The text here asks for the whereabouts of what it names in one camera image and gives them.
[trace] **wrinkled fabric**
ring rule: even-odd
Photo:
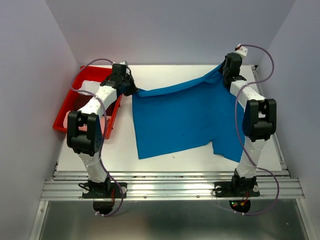
[[[174,86],[140,90],[132,96],[140,159],[200,147],[212,141],[214,154],[240,161],[243,149],[235,127],[236,97],[223,86],[219,67],[203,77]],[[239,104],[238,109],[241,130],[244,112]]]

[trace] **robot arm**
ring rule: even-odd
[[[240,75],[240,66],[247,52],[246,47],[236,47],[235,52],[225,56],[219,72],[223,74],[224,87],[234,96],[239,94],[238,102],[244,108],[244,149],[254,164],[243,151],[231,182],[215,182],[216,197],[242,197],[245,193],[249,193],[251,197],[260,195],[256,168],[264,145],[276,131],[276,101],[266,99],[250,86],[246,86],[247,80]]]
[[[111,180],[100,164],[104,137],[100,117],[106,114],[100,101],[107,109],[121,94],[129,96],[137,91],[127,62],[113,63],[111,75],[100,84],[95,97],[78,111],[68,114],[67,145],[82,159],[88,172],[88,183],[84,187],[95,197],[105,197],[111,186]],[[87,131],[79,130],[83,125],[87,125]]]

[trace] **white wall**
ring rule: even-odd
[[[239,43],[267,48],[294,1],[46,0],[81,64],[219,64]]]
[[[0,238],[29,239],[77,64],[44,0],[1,1],[0,31]]]
[[[277,134],[289,171],[300,179],[313,216],[320,226],[320,1],[297,0],[269,47],[274,57],[272,79],[263,93],[277,101]],[[259,78],[269,74],[264,57]]]

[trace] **red tray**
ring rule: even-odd
[[[95,67],[95,66],[88,66],[85,70],[83,70],[79,76],[74,80],[73,87],[75,89],[79,89],[83,83],[84,80],[89,81],[96,81],[101,83],[103,80],[106,79],[107,76],[109,76],[112,72],[111,68],[104,68],[104,67]],[[68,111],[74,110],[74,103],[77,98],[77,95],[79,93],[69,90],[68,95],[66,96],[60,111],[53,123],[53,129],[66,133],[67,129],[64,128],[64,119],[66,117],[66,113]],[[109,139],[111,131],[113,129],[113,125],[117,116],[118,108],[120,107],[120,101],[121,101],[122,95],[118,97],[118,99],[115,102],[114,109],[112,111],[111,119],[108,122],[107,125],[107,132],[106,132],[106,139]]]

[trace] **wire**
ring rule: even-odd
[[[104,103],[103,103],[103,101],[101,100],[101,98],[97,97],[93,92],[90,92],[90,91],[87,91],[87,90],[79,90],[79,89],[75,89],[75,88],[73,87],[73,84],[74,84],[76,78],[79,76],[79,74],[80,74],[84,69],[86,69],[89,65],[91,65],[91,64],[93,64],[93,63],[95,63],[95,62],[97,62],[97,61],[107,61],[107,62],[109,62],[109,63],[111,63],[111,64],[114,63],[113,61],[111,61],[111,60],[109,60],[109,59],[107,59],[107,58],[97,58],[97,59],[95,59],[95,60],[92,60],[91,62],[89,62],[87,65],[85,65],[83,68],[81,68],[81,69],[78,71],[78,73],[75,75],[75,77],[73,78],[73,80],[72,80],[72,82],[71,82],[70,89],[71,89],[72,91],[76,92],[76,93],[86,93],[86,94],[89,94],[89,95],[91,95],[92,97],[96,98],[96,99],[99,101],[100,105],[101,105],[102,112],[104,113],[104,122],[105,122],[104,125],[107,126],[107,124],[108,124],[108,119],[107,119],[107,114],[106,114],[106,108],[105,108]],[[104,142],[105,142],[106,134],[107,134],[107,127],[104,127],[103,137],[102,137],[102,145],[103,145]],[[114,183],[117,185],[117,187],[119,188],[119,190],[120,190],[120,192],[121,192],[121,201],[120,201],[120,204],[119,204],[119,206],[117,207],[117,209],[116,209],[115,211],[113,211],[113,212],[111,212],[111,213],[109,213],[109,214],[100,214],[99,212],[95,212],[96,215],[98,215],[98,216],[101,216],[101,217],[110,217],[110,216],[113,216],[114,214],[116,214],[116,213],[119,211],[119,209],[120,209],[121,206],[122,206],[122,203],[123,203],[123,201],[124,201],[124,197],[125,197],[125,196],[124,196],[124,192],[123,192],[120,184],[114,179],[114,177],[112,177],[112,176],[110,175],[110,173],[108,172],[108,170],[107,170],[106,167],[104,166],[104,163],[102,162],[102,158],[101,158],[101,152],[102,152],[102,148],[101,148],[100,151],[99,151],[99,159],[100,159],[99,162],[100,162],[100,165],[101,165],[102,169],[104,170],[104,172],[106,173],[106,175],[107,175],[112,181],[114,181]]]
[[[266,209],[262,210],[262,211],[258,211],[258,212],[254,212],[254,213],[245,213],[244,215],[247,215],[247,216],[254,216],[254,215],[259,215],[259,214],[263,214],[267,211],[269,211],[271,208],[274,207],[274,205],[276,204],[276,202],[278,201],[278,198],[279,198],[279,193],[280,193],[280,186],[279,186],[279,181],[277,179],[277,177],[268,169],[265,169],[265,168],[262,168],[262,167],[258,167],[255,162],[253,161],[253,159],[251,158],[250,154],[248,153],[248,151],[246,150],[245,146],[244,146],[244,143],[242,142],[242,139],[240,137],[240,133],[239,133],[239,128],[238,128],[238,119],[237,119],[237,108],[238,108],[238,100],[239,100],[239,97],[240,97],[240,94],[241,92],[246,88],[248,87],[249,85],[252,85],[252,84],[261,84],[261,83],[264,83],[266,82],[267,80],[269,80],[271,78],[271,76],[274,74],[274,71],[275,71],[275,62],[274,62],[274,59],[273,57],[271,56],[271,54],[266,50],[264,49],[263,47],[260,47],[260,46],[257,46],[257,45],[251,45],[251,44],[240,44],[239,47],[251,47],[251,48],[256,48],[256,49],[260,49],[262,51],[264,51],[270,58],[271,60],[271,64],[272,64],[272,70],[271,70],[271,73],[269,74],[268,77],[266,77],[265,79],[261,80],[261,81],[254,81],[254,82],[249,82],[247,83],[246,85],[242,86],[238,92],[238,94],[236,95],[236,99],[235,99],[235,107],[234,107],[234,119],[235,119],[235,130],[236,130],[236,134],[237,134],[237,137],[239,139],[239,142],[242,146],[242,149],[243,151],[245,152],[246,156],[248,157],[248,159],[250,160],[250,162],[252,163],[253,166],[255,166],[257,169],[259,170],[262,170],[262,171],[265,171],[267,173],[269,173],[275,180],[275,183],[276,183],[276,195],[275,195],[275,199],[273,201],[273,203],[267,207]]]
[[[245,200],[245,198],[246,198],[246,199],[249,198],[249,191],[247,191],[247,192],[243,195],[243,198],[242,198],[240,201],[238,201],[238,203],[242,203],[242,202]]]
[[[115,202],[115,190],[112,189],[112,193],[111,193],[111,199],[112,199],[112,202]]]
[[[246,202],[248,201],[249,197],[250,197],[250,194],[249,194],[249,191],[247,191],[247,192],[246,192],[246,199],[245,199],[244,202],[240,203],[240,205],[241,205],[241,206],[245,205]]]

